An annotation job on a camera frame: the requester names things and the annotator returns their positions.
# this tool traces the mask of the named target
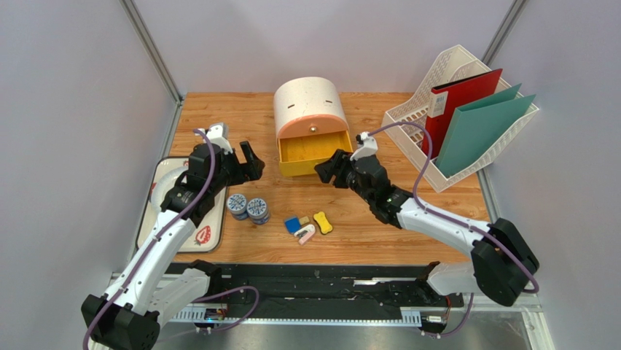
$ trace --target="cable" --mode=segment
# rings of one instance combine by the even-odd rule
[[[394,126],[398,126],[398,125],[411,125],[414,126],[416,128],[421,129],[424,133],[425,133],[425,137],[429,140],[429,150],[427,151],[427,159],[425,160],[425,164],[423,165],[423,168],[421,169],[421,172],[418,174],[418,177],[416,178],[416,181],[414,182],[414,188],[412,189],[412,194],[413,194],[413,198],[414,201],[416,201],[416,204],[418,206],[420,206],[421,208],[425,208],[425,206],[421,203],[421,199],[418,197],[417,191],[418,191],[418,184],[421,182],[422,178],[423,178],[423,174],[425,174],[425,170],[427,170],[427,166],[429,166],[429,162],[431,161],[431,154],[432,154],[432,150],[433,150],[433,144],[431,142],[431,136],[429,135],[429,132],[427,132],[427,130],[425,128],[423,128],[422,126],[416,124],[415,122],[393,122],[392,124],[388,124],[385,125],[379,129],[377,129],[376,131],[370,132],[369,136],[373,136],[376,133],[380,133],[388,128],[392,128]],[[449,217],[448,215],[445,215],[443,213],[440,213],[438,211],[435,211],[433,209],[425,209],[427,212],[435,215],[436,217],[440,217],[442,219],[445,219],[447,221],[450,221],[456,225],[462,226],[463,228],[467,228],[469,230],[473,230],[477,233],[480,233],[481,235],[483,235],[483,237],[487,238],[488,240],[490,240],[492,243],[494,243],[494,245],[496,245],[498,248],[500,248],[500,250],[502,250],[503,253],[505,253],[509,259],[511,259],[511,261],[513,261],[514,264],[516,264],[516,266],[522,271],[522,273],[524,273],[524,275],[526,275],[526,277],[528,278],[528,280],[533,284],[533,289],[525,289],[523,290],[523,292],[525,293],[537,293],[539,291],[539,283],[537,283],[537,280],[535,279],[535,277],[533,276],[533,274],[526,268],[526,266],[524,266],[524,264],[522,264],[521,261],[519,261],[519,259],[508,249],[504,246],[504,244],[502,244],[498,239],[496,239],[496,237],[492,236],[490,233],[481,230],[478,227],[474,227],[474,226],[470,226],[468,223],[463,222],[459,219],[455,219],[452,217]]]
[[[195,299],[193,301],[193,303],[204,303],[206,301],[217,299],[217,298],[223,297],[225,295],[229,295],[229,294],[232,294],[232,293],[235,293],[235,292],[240,292],[240,291],[242,291],[244,289],[250,289],[256,295],[256,297],[254,298],[254,304],[252,304],[252,307],[250,308],[250,311],[246,312],[245,315],[240,317],[237,321],[233,322],[232,324],[227,324],[226,326],[223,326],[223,327],[214,328],[214,329],[210,330],[210,332],[223,332],[225,330],[230,330],[231,328],[237,326],[241,322],[246,321],[246,319],[248,319],[248,317],[250,317],[250,315],[254,312],[254,310],[259,305],[259,290],[257,288],[255,288],[255,287],[253,287],[253,286],[236,287],[236,288],[227,290],[226,292],[222,292],[222,293],[215,294],[215,295],[210,295],[208,297],[199,297],[198,299]],[[196,332],[197,332],[197,330],[186,330],[184,332],[180,332],[180,333],[177,333],[175,335],[172,335],[172,336],[170,336],[168,338],[164,338],[164,339],[158,340],[156,343],[163,343],[165,341],[169,341],[170,339],[174,339],[174,338],[180,337],[182,335],[186,335],[186,334],[190,334],[190,333],[196,333]]]
[[[155,235],[155,238],[149,242],[145,250],[142,252],[142,255],[140,256],[140,258],[138,258],[138,261],[136,261],[136,264],[133,266],[132,270],[128,274],[127,278],[125,279],[123,284],[121,284],[121,287],[119,287],[119,290],[114,295],[112,295],[112,297],[108,300],[106,304],[103,305],[103,308],[101,308],[101,310],[95,315],[95,318],[93,318],[92,322],[89,324],[88,328],[86,329],[86,334],[84,335],[84,339],[82,339],[83,350],[88,350],[88,339],[90,338],[91,334],[93,334],[93,330],[95,329],[95,326],[99,323],[99,320],[101,319],[101,317],[106,313],[106,311],[110,308],[110,306],[112,306],[115,300],[118,299],[121,293],[123,293],[123,291],[127,288],[129,283],[131,283],[133,277],[136,275],[136,273],[138,272],[138,269],[142,265],[142,262],[145,261],[145,259],[147,258],[151,250],[153,249],[153,246],[155,246],[155,243],[157,242],[157,240],[160,239],[162,236],[164,236],[164,233],[166,233],[166,231],[168,231],[175,224],[175,222],[177,222],[177,220],[179,220],[185,214],[187,214],[187,212],[190,211],[198,203],[198,201],[200,201],[200,199],[203,197],[205,192],[207,192],[207,189],[209,188],[211,179],[214,177],[214,172],[216,169],[216,153],[214,151],[214,146],[211,144],[211,141],[209,141],[209,138],[207,137],[207,135],[205,135],[204,132],[202,132],[199,129],[194,129],[194,132],[199,134],[203,138],[204,142],[207,144],[207,147],[209,148],[209,155],[210,155],[209,174],[207,175],[207,180],[205,180],[205,184],[203,185],[203,188],[200,189],[200,192],[198,193],[198,195],[196,195],[194,200],[190,202],[190,204],[188,204],[188,206],[185,209],[183,209],[179,214],[177,214],[168,224],[162,227],[162,230],[160,230],[160,232],[158,232],[157,235]]]
[[[459,332],[459,330],[464,326],[464,324],[466,324],[466,320],[468,319],[468,317],[470,317],[470,311],[472,310],[473,303],[474,303],[474,293],[470,295],[470,301],[468,302],[468,307],[466,308],[466,314],[464,315],[464,318],[461,319],[461,321],[459,322],[457,327],[455,327],[454,330],[451,330],[450,332],[443,333],[443,334],[430,333],[430,332],[422,332],[421,334],[428,335],[430,338],[433,338],[433,339],[446,338],[446,337],[450,337],[452,335],[457,334],[457,332]]]
[[[448,322],[448,317],[450,316],[450,298],[448,297],[448,295],[446,295],[446,311],[444,312],[444,315],[446,316],[446,322]]]

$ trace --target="teal folder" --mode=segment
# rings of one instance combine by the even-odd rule
[[[477,161],[520,117],[535,95],[515,98],[521,84],[455,109],[436,167],[446,177]]]

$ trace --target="red folder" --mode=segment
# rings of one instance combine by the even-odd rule
[[[425,129],[434,143],[431,158],[436,158],[440,153],[455,108],[493,94],[501,73],[502,69],[497,69],[431,89],[431,102],[425,122]],[[429,140],[426,137],[421,149],[425,154],[429,151]]]

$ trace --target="storage bin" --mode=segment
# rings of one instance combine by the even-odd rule
[[[384,114],[382,126],[406,120],[424,127],[427,117],[427,108],[431,98],[430,92],[434,86],[472,77],[487,71],[490,71],[490,68],[461,45],[443,51],[436,58],[436,61],[433,66],[431,66],[431,69],[429,69],[425,79],[423,79],[423,82],[412,98],[388,110]],[[510,86],[511,85],[504,81],[504,79],[500,79],[496,87],[496,92],[505,90]],[[519,97],[523,97],[522,94],[518,94],[516,98]],[[524,128],[524,125],[531,121],[538,111],[539,108],[531,104],[528,111],[520,119],[516,120],[477,161],[463,171],[447,178],[433,162],[430,162],[424,174],[425,179],[431,187],[439,193],[489,165],[500,155],[502,150],[513,140],[522,128]],[[403,125],[389,128],[386,130],[386,133],[403,152],[405,157],[407,157],[420,171],[427,158],[427,155],[421,150],[423,132],[411,125]]]
[[[286,82],[274,95],[279,168],[284,176],[315,174],[337,149],[352,152],[349,127],[334,84],[320,77]]]

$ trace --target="plastic file organizer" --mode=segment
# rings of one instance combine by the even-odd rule
[[[425,127],[427,108],[429,106],[429,99],[431,98],[431,89],[434,86],[445,84],[447,82],[453,82],[467,77],[472,77],[477,74],[490,71],[483,62],[473,56],[468,50],[464,49],[461,45],[452,47],[446,51],[443,51],[438,55],[434,65],[429,69],[429,72],[425,76],[425,79],[418,87],[414,96],[407,100],[407,102],[400,104],[384,114],[382,120],[382,126],[398,121],[410,121],[419,124],[423,128]],[[507,82],[500,79],[496,92],[509,88]],[[500,138],[485,152],[477,161],[465,168],[463,171],[446,178],[444,174],[430,162],[424,176],[427,182],[434,188],[436,192],[442,192],[455,183],[468,177],[476,171],[484,168],[492,163],[496,157],[500,155],[502,150],[513,140],[513,138],[522,130],[524,125],[528,123],[535,114],[539,111],[539,108],[534,104],[528,108],[526,113],[505,131]],[[420,171],[425,164],[427,155],[421,150],[421,144],[423,141],[423,132],[418,128],[414,128],[411,125],[403,125],[395,128],[389,128],[386,133],[403,152],[403,154],[410,160],[410,162]]]

